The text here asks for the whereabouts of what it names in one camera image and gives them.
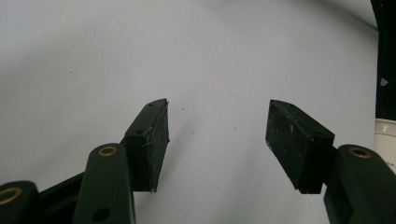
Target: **white object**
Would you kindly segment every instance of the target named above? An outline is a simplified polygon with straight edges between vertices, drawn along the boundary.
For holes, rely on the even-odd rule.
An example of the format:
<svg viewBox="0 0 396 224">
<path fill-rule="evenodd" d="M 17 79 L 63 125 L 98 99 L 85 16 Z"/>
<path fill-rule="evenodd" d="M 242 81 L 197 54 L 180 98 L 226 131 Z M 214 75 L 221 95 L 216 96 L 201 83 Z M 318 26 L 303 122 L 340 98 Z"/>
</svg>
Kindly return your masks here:
<svg viewBox="0 0 396 224">
<path fill-rule="evenodd" d="M 396 174 L 396 121 L 375 120 L 375 151 Z"/>
</svg>

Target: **white background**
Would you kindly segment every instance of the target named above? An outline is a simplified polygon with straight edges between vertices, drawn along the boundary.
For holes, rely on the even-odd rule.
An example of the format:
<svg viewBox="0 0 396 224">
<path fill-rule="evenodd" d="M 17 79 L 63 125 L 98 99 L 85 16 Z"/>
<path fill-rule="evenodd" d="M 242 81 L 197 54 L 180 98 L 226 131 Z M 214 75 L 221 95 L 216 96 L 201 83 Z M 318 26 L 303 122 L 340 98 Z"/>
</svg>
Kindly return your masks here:
<svg viewBox="0 0 396 224">
<path fill-rule="evenodd" d="M 167 98 L 171 142 L 149 223 L 328 223 L 292 187 L 264 135 L 270 99 L 374 147 L 377 31 L 370 2 L 3 1 L 0 184 L 39 190 L 119 142 Z"/>
</svg>

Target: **white surface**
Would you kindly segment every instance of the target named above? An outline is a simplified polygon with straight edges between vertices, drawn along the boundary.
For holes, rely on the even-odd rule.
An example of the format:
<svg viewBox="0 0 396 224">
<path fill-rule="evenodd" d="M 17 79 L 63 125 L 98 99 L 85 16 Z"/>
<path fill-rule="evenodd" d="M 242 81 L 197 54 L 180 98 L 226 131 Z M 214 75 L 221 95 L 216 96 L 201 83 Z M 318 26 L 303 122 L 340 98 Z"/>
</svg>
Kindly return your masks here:
<svg viewBox="0 0 396 224">
<path fill-rule="evenodd" d="M 359 13 L 320 0 L 2 2 L 0 183 L 42 190 L 80 173 L 167 98 L 171 142 L 158 193 L 135 195 L 138 223 L 328 223 L 323 195 L 295 191 L 265 145 L 268 104 L 299 106 L 336 147 L 374 148 L 377 32 Z"/>
<path fill-rule="evenodd" d="M 396 122 L 375 120 L 375 151 L 396 174 Z"/>
</svg>

